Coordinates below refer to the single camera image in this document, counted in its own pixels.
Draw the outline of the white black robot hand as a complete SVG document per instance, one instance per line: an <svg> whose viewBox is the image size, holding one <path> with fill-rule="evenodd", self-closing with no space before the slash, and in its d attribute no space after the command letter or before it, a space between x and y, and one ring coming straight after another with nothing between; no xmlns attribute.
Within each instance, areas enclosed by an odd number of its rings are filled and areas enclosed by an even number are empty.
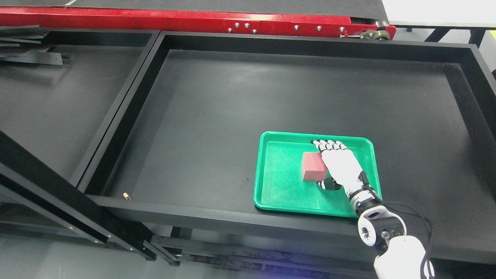
<svg viewBox="0 0 496 279"><path fill-rule="evenodd" d="M319 150L330 174L329 178L317 182L321 189L334 191L343 188L347 197L361 191L364 185L360 180L363 168L352 150L340 141L314 140L311 143Z"/></svg>

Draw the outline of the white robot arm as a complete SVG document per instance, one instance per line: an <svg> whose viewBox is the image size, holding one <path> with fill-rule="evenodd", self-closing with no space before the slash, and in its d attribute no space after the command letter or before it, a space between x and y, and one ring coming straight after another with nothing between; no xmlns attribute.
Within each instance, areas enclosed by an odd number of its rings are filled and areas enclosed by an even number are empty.
<svg viewBox="0 0 496 279"><path fill-rule="evenodd" d="M410 214L420 218L427 231L427 245L409 235L399 214L392 212L376 192L358 183L345 187L350 205L358 216L358 234L365 245L374 247L377 256L374 270L379 279L434 279L435 271L429 249L433 235L432 223L411 209Z"/></svg>

